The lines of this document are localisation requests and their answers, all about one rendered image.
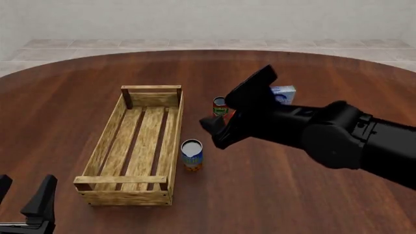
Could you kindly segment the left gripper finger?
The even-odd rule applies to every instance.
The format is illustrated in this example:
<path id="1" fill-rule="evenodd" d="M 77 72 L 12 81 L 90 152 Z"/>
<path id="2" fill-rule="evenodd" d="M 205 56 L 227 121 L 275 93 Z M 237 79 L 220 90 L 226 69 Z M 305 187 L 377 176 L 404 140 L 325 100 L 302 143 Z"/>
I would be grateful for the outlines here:
<path id="1" fill-rule="evenodd" d="M 7 175 L 0 175 L 0 204 L 9 191 L 13 180 Z"/>
<path id="2" fill-rule="evenodd" d="M 57 178 L 46 175 L 39 189 L 20 213 L 26 217 L 25 223 L 30 226 L 40 225 L 44 222 L 55 222 L 55 191 Z"/>

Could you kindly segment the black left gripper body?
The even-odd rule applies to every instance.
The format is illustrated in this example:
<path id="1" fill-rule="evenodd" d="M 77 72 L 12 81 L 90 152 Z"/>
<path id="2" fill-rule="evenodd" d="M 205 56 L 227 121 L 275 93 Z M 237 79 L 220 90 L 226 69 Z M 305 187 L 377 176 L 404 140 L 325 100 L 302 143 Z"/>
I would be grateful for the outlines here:
<path id="1" fill-rule="evenodd" d="M 0 222 L 0 234 L 53 234 L 54 221 Z"/>

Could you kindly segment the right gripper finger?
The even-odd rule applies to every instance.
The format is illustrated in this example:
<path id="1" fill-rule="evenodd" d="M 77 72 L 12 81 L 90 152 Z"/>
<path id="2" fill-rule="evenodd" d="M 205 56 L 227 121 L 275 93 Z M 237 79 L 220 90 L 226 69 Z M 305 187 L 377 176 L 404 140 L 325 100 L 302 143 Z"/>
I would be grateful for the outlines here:
<path id="1" fill-rule="evenodd" d="M 205 117 L 199 120 L 199 123 L 202 128 L 211 135 L 215 135 L 218 132 L 221 132 L 221 130 L 226 126 L 222 116 Z"/>

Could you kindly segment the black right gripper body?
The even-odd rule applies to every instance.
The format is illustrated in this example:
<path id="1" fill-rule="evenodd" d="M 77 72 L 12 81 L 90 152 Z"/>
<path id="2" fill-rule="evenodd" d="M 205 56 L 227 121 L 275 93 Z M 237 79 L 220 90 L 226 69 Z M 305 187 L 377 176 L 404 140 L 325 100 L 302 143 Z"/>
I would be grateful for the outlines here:
<path id="1" fill-rule="evenodd" d="M 249 137 L 257 136 L 260 131 L 258 119 L 248 110 L 236 110 L 225 128 L 212 136 L 214 145 L 224 150 Z"/>

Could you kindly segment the red and green soup tin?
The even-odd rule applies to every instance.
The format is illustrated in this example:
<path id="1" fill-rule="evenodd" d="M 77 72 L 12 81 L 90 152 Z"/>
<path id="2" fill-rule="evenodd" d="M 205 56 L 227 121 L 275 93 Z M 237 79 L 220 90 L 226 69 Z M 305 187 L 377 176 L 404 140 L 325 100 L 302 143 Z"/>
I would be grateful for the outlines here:
<path id="1" fill-rule="evenodd" d="M 225 122 L 229 122 L 235 111 L 226 105 L 225 97 L 213 99 L 213 116 L 222 116 Z"/>

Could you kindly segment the wooden slat tray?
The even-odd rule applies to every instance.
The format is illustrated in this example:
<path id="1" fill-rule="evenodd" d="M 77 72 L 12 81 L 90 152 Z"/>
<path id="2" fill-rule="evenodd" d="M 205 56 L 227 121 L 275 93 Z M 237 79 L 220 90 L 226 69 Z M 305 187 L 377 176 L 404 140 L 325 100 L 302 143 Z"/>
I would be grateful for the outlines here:
<path id="1" fill-rule="evenodd" d="M 172 203 L 183 117 L 179 85 L 132 85 L 121 95 L 82 173 L 91 206 Z"/>

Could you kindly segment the blue tin with orange base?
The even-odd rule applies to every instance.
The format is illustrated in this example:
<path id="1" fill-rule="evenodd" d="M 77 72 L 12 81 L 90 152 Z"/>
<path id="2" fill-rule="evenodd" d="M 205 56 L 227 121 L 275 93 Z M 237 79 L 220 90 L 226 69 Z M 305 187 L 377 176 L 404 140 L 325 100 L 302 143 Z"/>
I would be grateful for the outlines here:
<path id="1" fill-rule="evenodd" d="M 182 143 L 181 160 L 188 171 L 198 171 L 202 169 L 203 145 L 199 140 L 190 139 Z"/>

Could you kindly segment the white and blue carton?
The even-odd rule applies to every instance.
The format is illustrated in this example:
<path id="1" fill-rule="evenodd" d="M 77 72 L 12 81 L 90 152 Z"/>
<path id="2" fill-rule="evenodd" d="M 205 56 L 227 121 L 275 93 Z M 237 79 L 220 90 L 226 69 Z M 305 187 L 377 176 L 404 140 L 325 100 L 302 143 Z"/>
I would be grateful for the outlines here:
<path id="1" fill-rule="evenodd" d="M 270 87 L 275 100 L 282 105 L 291 105 L 296 93 L 293 85 L 289 86 L 272 86 Z"/>

